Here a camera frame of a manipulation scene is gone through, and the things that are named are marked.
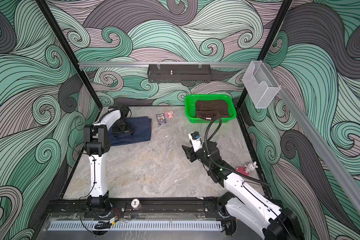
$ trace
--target blue folded cloth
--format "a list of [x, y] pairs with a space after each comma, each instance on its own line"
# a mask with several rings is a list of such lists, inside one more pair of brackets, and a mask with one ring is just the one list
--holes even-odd
[[126, 118], [125, 121], [134, 127], [132, 136], [117, 138], [113, 136], [112, 127], [108, 130], [111, 146], [125, 145], [136, 142], [146, 142], [151, 139], [151, 122], [148, 117]]

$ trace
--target black vertical post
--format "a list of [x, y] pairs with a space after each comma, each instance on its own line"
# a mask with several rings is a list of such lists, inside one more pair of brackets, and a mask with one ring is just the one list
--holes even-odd
[[[288, 9], [291, 6], [292, 1], [293, 0], [284, 0], [283, 3], [281, 4], [279, 12], [276, 15], [276, 18], [272, 24], [271, 30], [269, 31], [267, 39], [265, 40], [263, 48], [261, 49], [260, 54], [257, 58], [258, 61], [264, 60], [265, 57], [267, 56], [267, 53], [268, 53], [274, 39], [276, 38], [277, 33], [279, 32], [281, 24], [283, 23], [283, 20], [284, 20], [285, 16], [287, 15]], [[244, 89], [243, 92], [241, 93], [239, 101], [237, 102], [238, 108], [241, 108], [241, 106], [243, 105], [244, 99], [247, 96], [247, 94], [248, 94], [248, 91], [246, 89]]]
[[51, 10], [49, 9], [45, 0], [35, 0], [37, 5], [39, 6], [41, 12], [43, 13], [45, 19], [47, 20], [49, 26], [51, 27], [52, 31], [56, 35], [58, 41], [60, 42], [63, 50], [67, 54], [69, 60], [71, 61], [73, 67], [75, 68], [77, 74], [79, 75], [80, 79], [84, 83], [85, 87], [88, 89], [90, 95], [92, 96], [93, 100], [95, 101], [97, 107], [100, 109], [103, 108], [99, 97], [97, 96], [95, 90], [93, 89], [91, 82], [89, 81], [87, 75], [85, 74], [84, 70], [81, 70], [79, 67], [79, 60], [77, 60], [74, 52], [72, 51], [70, 45], [68, 44], [67, 39], [64, 37], [64, 34], [61, 31], [61, 28], [58, 25], [58, 22], [53, 17]]

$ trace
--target wall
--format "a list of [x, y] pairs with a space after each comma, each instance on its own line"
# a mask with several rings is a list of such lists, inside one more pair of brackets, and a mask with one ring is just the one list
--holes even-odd
[[[360, 1], [294, 6], [266, 61], [360, 185]], [[283, 100], [245, 104], [272, 193], [298, 214], [306, 239], [360, 239], [357, 211]]]
[[98, 111], [35, 1], [0, 1], [0, 239], [32, 237]]
[[[282, 0], [48, 0], [79, 61], [256, 60]], [[188, 94], [237, 101], [245, 69], [212, 83], [148, 83], [146, 68], [87, 68], [104, 105], [183, 105]]]

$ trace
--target green basket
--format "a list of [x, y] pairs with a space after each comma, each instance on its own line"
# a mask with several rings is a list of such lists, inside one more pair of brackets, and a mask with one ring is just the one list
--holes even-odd
[[196, 110], [195, 103], [198, 100], [210, 101], [210, 100], [220, 100], [223, 99], [228, 104], [228, 113], [231, 116], [230, 118], [221, 118], [222, 122], [229, 122], [231, 119], [236, 117], [235, 106], [233, 105], [232, 99], [225, 94], [193, 94], [185, 97], [185, 115], [189, 118], [189, 121], [192, 123], [209, 123], [210, 121], [202, 120], [200, 118], [195, 118]]

